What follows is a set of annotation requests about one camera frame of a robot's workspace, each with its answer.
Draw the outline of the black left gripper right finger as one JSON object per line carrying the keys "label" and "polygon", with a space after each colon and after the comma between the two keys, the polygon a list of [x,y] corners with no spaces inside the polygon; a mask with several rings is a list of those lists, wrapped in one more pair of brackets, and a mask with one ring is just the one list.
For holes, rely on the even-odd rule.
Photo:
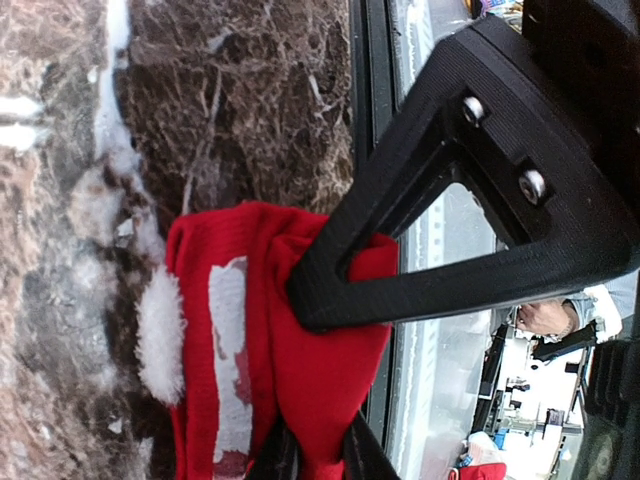
{"label": "black left gripper right finger", "polygon": [[357,414],[343,439],[344,478],[348,480],[399,480],[362,414]]}

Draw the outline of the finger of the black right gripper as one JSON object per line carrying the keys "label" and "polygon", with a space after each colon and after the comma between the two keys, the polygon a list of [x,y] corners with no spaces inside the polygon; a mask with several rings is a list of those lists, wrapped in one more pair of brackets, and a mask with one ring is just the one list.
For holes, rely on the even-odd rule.
{"label": "finger of the black right gripper", "polygon": [[496,17],[441,40],[294,268],[311,331],[546,299],[639,265],[596,131]]}

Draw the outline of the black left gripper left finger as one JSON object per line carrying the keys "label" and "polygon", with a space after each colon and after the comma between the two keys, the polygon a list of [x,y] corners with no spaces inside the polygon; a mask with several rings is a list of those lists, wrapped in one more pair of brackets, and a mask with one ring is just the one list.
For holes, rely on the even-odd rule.
{"label": "black left gripper left finger", "polygon": [[293,432],[280,416],[249,468],[246,480],[297,480],[300,447]]}

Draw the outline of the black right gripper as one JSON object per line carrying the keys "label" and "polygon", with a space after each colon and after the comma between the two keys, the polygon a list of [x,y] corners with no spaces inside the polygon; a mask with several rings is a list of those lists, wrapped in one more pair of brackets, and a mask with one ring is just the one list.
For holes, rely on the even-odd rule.
{"label": "black right gripper", "polygon": [[637,1],[526,1],[522,33],[536,62],[602,136],[596,163],[620,193],[639,198]]}

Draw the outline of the red sock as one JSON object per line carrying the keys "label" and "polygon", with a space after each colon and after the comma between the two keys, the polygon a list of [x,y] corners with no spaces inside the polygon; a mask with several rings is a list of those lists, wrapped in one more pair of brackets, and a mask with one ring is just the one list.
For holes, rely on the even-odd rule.
{"label": "red sock", "polygon": [[171,413],[180,479],[240,479],[283,419],[305,479],[343,475],[343,437],[390,337],[386,326],[305,331],[286,295],[326,223],[244,203],[187,215],[137,306],[140,377]]}

